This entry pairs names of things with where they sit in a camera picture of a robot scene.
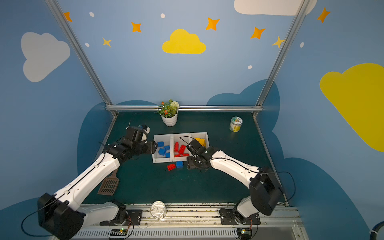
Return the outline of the yellow lego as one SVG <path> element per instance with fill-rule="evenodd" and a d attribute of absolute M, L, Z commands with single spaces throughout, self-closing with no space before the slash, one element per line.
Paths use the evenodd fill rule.
<path fill-rule="evenodd" d="M 195 140 L 197 140 L 200 145 L 202 145 L 203 147 L 207 147 L 207 143 L 206 143 L 206 140 L 205 139 L 202 139 L 202 138 L 195 138 Z"/>

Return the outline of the long red lego brick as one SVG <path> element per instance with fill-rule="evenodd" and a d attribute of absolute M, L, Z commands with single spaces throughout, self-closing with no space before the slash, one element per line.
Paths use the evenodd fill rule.
<path fill-rule="evenodd" d="M 179 154 L 184 154 L 185 152 L 185 149 L 186 149 L 186 146 L 185 145 L 181 145 L 180 148 L 179 148 Z"/>

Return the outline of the blue lego brick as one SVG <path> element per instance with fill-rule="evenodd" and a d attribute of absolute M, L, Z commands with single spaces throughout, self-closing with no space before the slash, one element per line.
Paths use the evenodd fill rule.
<path fill-rule="evenodd" d="M 165 149 L 159 149 L 159 155 L 165 156 L 167 154 L 167 151 Z"/>

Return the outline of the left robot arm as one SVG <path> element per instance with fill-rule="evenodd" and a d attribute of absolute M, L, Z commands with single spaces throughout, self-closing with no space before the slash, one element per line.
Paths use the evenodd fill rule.
<path fill-rule="evenodd" d="M 105 146 L 104 152 L 72 182 L 55 194 L 38 200 L 38 222 L 59 240 L 69 240 L 79 230 L 99 223 L 124 225 L 128 221 L 126 206 L 117 201 L 82 207 L 87 196 L 111 173 L 134 156 L 151 155 L 158 147 L 148 140 L 150 127 L 128 127 L 118 143 Z"/>

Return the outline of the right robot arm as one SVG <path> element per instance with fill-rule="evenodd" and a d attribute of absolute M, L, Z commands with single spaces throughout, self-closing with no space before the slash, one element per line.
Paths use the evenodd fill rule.
<path fill-rule="evenodd" d="M 284 196 L 284 190 L 278 180 L 277 173 L 271 168 L 259 168 L 230 157 L 215 147 L 204 147 L 198 140 L 187 144 L 192 154 L 187 157 L 193 169 L 219 170 L 246 186 L 250 195 L 240 200 L 233 209 L 236 217 L 248 218 L 261 213 L 270 216 Z"/>

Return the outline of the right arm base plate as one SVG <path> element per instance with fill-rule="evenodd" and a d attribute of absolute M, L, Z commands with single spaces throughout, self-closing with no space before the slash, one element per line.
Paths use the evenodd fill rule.
<path fill-rule="evenodd" d="M 219 214 L 222 225 L 259 225 L 261 223 L 260 216 L 257 214 L 246 218 L 233 210 L 224 208 L 219 209 Z"/>

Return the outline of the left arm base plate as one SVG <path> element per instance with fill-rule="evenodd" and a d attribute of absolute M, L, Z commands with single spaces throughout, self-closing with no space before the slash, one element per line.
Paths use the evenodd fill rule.
<path fill-rule="evenodd" d="M 142 210 L 119 210 L 114 219 L 100 222 L 100 226 L 138 226 L 141 223 Z"/>

